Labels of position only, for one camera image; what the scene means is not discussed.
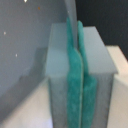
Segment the teal padded gripper left finger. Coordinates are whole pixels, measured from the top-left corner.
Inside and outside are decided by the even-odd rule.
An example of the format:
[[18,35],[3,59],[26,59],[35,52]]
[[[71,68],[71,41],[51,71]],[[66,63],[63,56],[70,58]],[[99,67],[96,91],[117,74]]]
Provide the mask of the teal padded gripper left finger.
[[79,52],[73,45],[70,19],[67,19],[67,54],[69,61],[67,75],[67,125],[68,128],[80,128],[82,62]]

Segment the teal padded gripper right finger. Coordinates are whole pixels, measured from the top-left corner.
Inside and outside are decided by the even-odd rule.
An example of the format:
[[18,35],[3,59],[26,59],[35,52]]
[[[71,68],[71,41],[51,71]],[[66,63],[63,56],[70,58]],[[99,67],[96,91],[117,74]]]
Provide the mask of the teal padded gripper right finger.
[[78,42],[84,70],[81,128],[91,128],[95,111],[97,80],[95,77],[89,74],[84,46],[84,30],[81,21],[78,22]]

